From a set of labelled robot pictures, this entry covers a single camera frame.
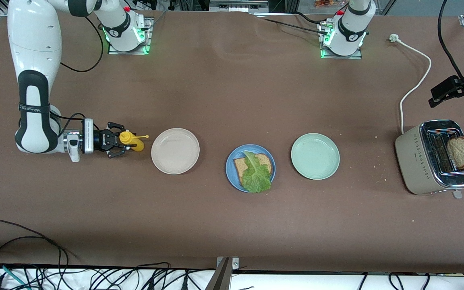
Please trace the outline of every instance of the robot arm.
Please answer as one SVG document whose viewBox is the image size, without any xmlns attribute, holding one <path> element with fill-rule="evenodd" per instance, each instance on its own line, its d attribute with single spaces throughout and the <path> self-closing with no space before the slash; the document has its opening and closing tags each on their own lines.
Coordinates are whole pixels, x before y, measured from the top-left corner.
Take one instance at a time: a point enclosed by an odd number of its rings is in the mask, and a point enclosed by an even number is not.
<svg viewBox="0 0 464 290">
<path fill-rule="evenodd" d="M 324 45 L 341 56 L 352 55 L 363 44 L 366 28 L 375 15 L 373 0 L 350 0 L 343 15 L 332 18 L 333 31 Z"/>
<path fill-rule="evenodd" d="M 19 85 L 20 126 L 15 133 L 18 148 L 28 153 L 69 153 L 72 161 L 92 153 L 92 119 L 82 130 L 59 135 L 59 110 L 50 105 L 50 92 L 62 55 L 62 40 L 56 10 L 77 17 L 96 13 L 114 48 L 129 51 L 144 39 L 137 34 L 142 15 L 124 11 L 118 0 L 10 0 L 8 38 Z"/>
</svg>

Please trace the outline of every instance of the mustard bottle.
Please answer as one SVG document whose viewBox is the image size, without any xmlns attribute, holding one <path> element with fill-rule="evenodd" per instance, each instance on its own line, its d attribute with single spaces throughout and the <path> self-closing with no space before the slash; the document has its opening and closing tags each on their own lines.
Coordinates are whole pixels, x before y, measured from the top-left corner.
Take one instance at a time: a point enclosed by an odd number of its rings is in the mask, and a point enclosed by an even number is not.
<svg viewBox="0 0 464 290">
<path fill-rule="evenodd" d="M 129 131 L 124 131 L 119 134 L 119 140 L 121 143 L 125 145 L 135 144 L 136 146 L 130 148 L 137 152 L 141 152 L 144 149 L 144 142 L 139 139 L 143 137 L 148 138 L 149 136 L 146 135 L 137 137 Z"/>
</svg>

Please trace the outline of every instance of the toast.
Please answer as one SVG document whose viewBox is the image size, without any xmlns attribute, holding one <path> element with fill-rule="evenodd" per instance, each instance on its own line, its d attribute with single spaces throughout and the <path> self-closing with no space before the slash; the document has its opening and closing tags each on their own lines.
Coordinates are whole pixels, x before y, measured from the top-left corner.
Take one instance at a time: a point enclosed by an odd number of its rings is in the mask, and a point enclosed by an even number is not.
<svg viewBox="0 0 464 290">
<path fill-rule="evenodd" d="M 269 158 L 266 156 L 266 154 L 256 154 L 255 156 L 259 159 L 260 165 L 267 165 L 269 174 L 273 173 L 273 166 L 271 165 L 271 161 L 269 161 Z M 246 169 L 248 169 L 248 166 L 245 163 L 244 158 L 234 159 L 234 165 L 236 166 L 237 175 L 239 176 L 239 183 L 241 186 L 243 186 L 243 173 Z"/>
<path fill-rule="evenodd" d="M 456 137 L 447 142 L 447 151 L 457 169 L 464 169 L 464 137 Z"/>
</svg>

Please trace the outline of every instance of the table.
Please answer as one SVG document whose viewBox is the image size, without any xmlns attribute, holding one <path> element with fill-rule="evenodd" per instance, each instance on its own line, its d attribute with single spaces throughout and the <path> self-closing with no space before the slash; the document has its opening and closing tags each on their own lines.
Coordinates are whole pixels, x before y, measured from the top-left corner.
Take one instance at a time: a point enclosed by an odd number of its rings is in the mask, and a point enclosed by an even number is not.
<svg viewBox="0 0 464 290">
<path fill-rule="evenodd" d="M 62 60 L 88 68 L 99 40 L 84 19 L 59 15 Z M 311 27 L 298 17 L 276 19 Z M 18 151 L 18 90 L 0 22 L 0 218 L 48 235 L 77 255 L 72 263 L 168 261 L 215 267 L 238 256 L 246 269 L 464 272 L 464 198 L 418 197 L 405 189 L 394 151 L 398 102 L 406 129 L 453 119 L 464 130 L 464 99 L 429 108 L 430 88 L 454 74 L 438 44 L 435 18 L 374 17 L 363 60 L 321 59 L 316 35 L 246 13 L 168 12 L 148 56 L 104 55 L 89 73 L 61 67 L 51 103 L 104 126 L 149 134 L 144 152 L 71 163 L 65 154 Z M 444 38 L 464 71 L 464 28 L 444 21 Z M 192 131 L 201 146 L 180 176 L 158 171 L 149 148 L 168 128 Z M 291 165 L 292 143 L 317 132 L 337 144 L 341 164 L 327 180 Z M 277 176 L 267 193 L 237 191 L 224 164 L 238 145 L 267 148 Z M 0 224 L 0 244 L 24 231 Z M 8 248 L 0 262 L 57 263 L 37 241 Z"/>
</svg>

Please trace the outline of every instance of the white plate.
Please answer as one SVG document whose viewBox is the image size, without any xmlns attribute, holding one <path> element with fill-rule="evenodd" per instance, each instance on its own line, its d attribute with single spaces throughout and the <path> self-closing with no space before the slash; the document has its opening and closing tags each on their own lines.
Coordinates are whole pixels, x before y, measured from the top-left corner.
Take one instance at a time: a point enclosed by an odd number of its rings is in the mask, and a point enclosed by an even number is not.
<svg viewBox="0 0 464 290">
<path fill-rule="evenodd" d="M 162 132 L 151 147 L 151 160 L 162 172 L 181 174 L 193 167 L 199 156 L 199 143 L 188 130 L 173 128 Z"/>
</svg>

